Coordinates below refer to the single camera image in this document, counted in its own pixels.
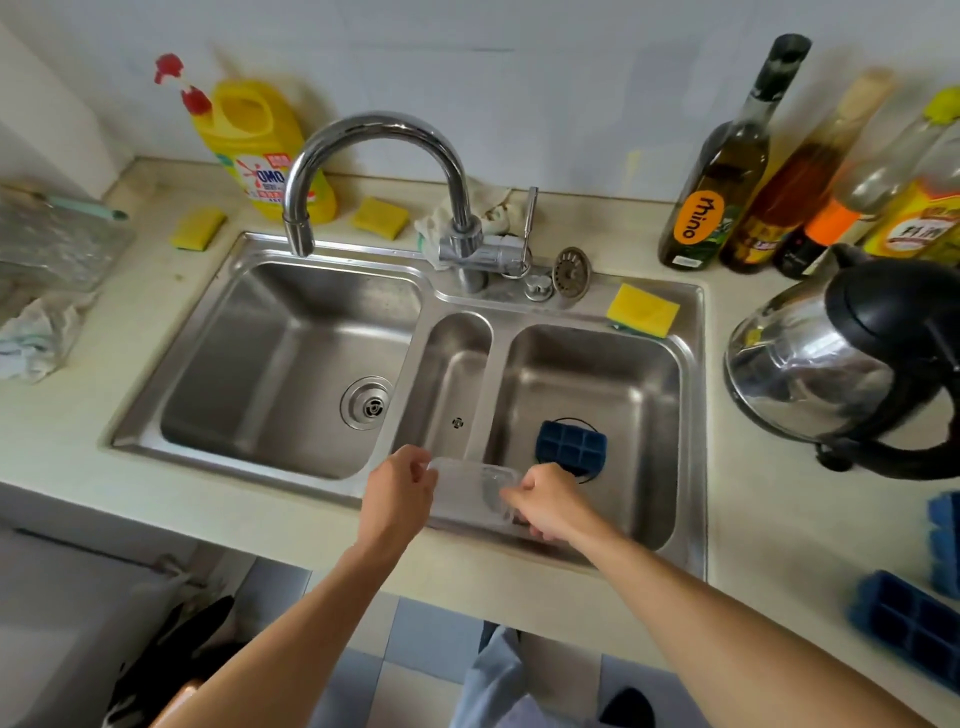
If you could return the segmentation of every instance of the stainless steel sink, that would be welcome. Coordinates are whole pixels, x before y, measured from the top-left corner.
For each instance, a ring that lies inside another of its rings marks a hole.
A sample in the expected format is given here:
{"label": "stainless steel sink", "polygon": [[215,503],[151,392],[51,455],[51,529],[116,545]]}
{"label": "stainless steel sink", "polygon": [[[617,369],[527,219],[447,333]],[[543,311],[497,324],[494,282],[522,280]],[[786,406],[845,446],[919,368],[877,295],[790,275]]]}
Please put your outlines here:
{"label": "stainless steel sink", "polygon": [[298,473],[358,473],[419,314],[420,291],[404,278],[258,265],[210,316],[160,431]]}
{"label": "stainless steel sink", "polygon": [[[604,317],[624,280],[596,275],[573,304],[531,303],[499,277],[465,296],[419,254],[318,243],[301,259],[285,238],[245,234],[112,443],[357,505],[401,445],[524,471],[542,423],[570,418],[608,437],[585,497],[703,576],[702,292],[635,281],[681,304],[660,340]],[[517,522],[432,524],[581,560]]]}
{"label": "stainless steel sink", "polygon": [[584,495],[635,540],[663,546],[677,504],[665,484],[677,481],[680,455],[680,364],[670,350],[606,331],[524,329],[507,356],[486,462],[530,467],[544,420],[607,435],[611,457]]}

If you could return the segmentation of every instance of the floor tile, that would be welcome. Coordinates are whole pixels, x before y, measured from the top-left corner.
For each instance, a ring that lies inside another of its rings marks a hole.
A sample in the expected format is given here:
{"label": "floor tile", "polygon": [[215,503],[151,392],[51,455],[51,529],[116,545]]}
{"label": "floor tile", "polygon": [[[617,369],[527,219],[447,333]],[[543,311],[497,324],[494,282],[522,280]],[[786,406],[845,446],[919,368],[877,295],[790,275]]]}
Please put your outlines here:
{"label": "floor tile", "polygon": [[308,728],[364,728],[382,660],[347,649],[333,669]]}
{"label": "floor tile", "polygon": [[383,659],[441,680],[463,683],[476,658],[482,631],[480,619],[401,599]]}
{"label": "floor tile", "polygon": [[597,715],[599,652],[524,634],[520,654],[530,693],[544,710],[579,720]]}
{"label": "floor tile", "polygon": [[306,569],[258,557],[236,594],[238,634],[252,639],[297,603],[310,578]]}
{"label": "floor tile", "polygon": [[674,673],[604,655],[597,714],[624,688],[636,688],[646,695],[657,716],[657,725],[709,728],[707,719]]}
{"label": "floor tile", "polygon": [[367,728],[447,728],[461,686],[384,663]]}
{"label": "floor tile", "polygon": [[[314,571],[307,582],[306,591],[309,592],[320,584],[326,574],[326,571]],[[399,601],[400,597],[397,595],[377,592],[357,628],[353,630],[347,647],[382,658],[387,651],[387,641],[390,639],[390,629],[394,625],[394,614]]]}

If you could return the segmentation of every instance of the countertop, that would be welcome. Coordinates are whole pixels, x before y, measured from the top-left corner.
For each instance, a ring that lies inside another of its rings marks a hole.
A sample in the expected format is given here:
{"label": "countertop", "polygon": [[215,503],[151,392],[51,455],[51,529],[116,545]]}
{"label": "countertop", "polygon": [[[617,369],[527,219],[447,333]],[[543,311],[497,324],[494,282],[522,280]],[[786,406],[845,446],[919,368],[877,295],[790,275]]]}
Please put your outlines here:
{"label": "countertop", "polygon": [[[318,237],[382,245],[348,224],[359,195],[417,217],[441,199],[428,182],[332,178],[343,201]],[[248,206],[216,165],[140,160],[109,201],[133,212],[137,237],[103,286],[64,369],[36,385],[0,382],[0,481],[308,569],[329,568],[354,537],[344,506],[108,446],[109,435],[241,231],[281,233]],[[228,222],[204,253],[167,242],[194,206]],[[582,248],[596,271],[703,286],[707,304],[708,580],[861,671],[938,725],[955,725],[960,696],[890,657],[847,624],[857,580],[891,570],[927,582],[925,502],[956,482],[915,483],[865,471],[831,473],[811,448],[774,437],[734,406],[721,377],[732,328],[787,287],[713,266],[674,273],[655,250],[669,206],[541,194],[532,247]],[[412,226],[397,240],[416,245]],[[934,405],[895,435],[917,447],[945,430]],[[385,589],[617,657],[667,667],[646,631],[588,568],[426,529]]]}

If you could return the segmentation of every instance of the blue pants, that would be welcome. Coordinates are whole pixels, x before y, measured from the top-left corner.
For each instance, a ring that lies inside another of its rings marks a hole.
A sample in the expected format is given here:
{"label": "blue pants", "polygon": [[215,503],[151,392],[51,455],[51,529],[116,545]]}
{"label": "blue pants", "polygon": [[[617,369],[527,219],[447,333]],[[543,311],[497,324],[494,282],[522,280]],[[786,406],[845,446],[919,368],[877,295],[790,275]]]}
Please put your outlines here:
{"label": "blue pants", "polygon": [[516,631],[500,626],[464,680],[450,728],[588,728],[545,713],[527,691]]}

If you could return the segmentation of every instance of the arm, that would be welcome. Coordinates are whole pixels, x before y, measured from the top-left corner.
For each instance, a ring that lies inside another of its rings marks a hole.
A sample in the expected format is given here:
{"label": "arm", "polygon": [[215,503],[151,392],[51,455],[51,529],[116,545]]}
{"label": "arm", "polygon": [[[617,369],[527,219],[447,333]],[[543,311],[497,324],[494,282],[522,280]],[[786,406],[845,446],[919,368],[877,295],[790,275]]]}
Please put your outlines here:
{"label": "arm", "polygon": [[310,594],[221,667],[163,728],[301,728],[350,635],[426,525],[437,484],[430,453],[404,446],[367,483],[356,543]]}
{"label": "arm", "polygon": [[859,672],[627,539],[558,466],[532,468],[501,496],[534,535],[568,541],[603,573],[714,728],[929,728]]}

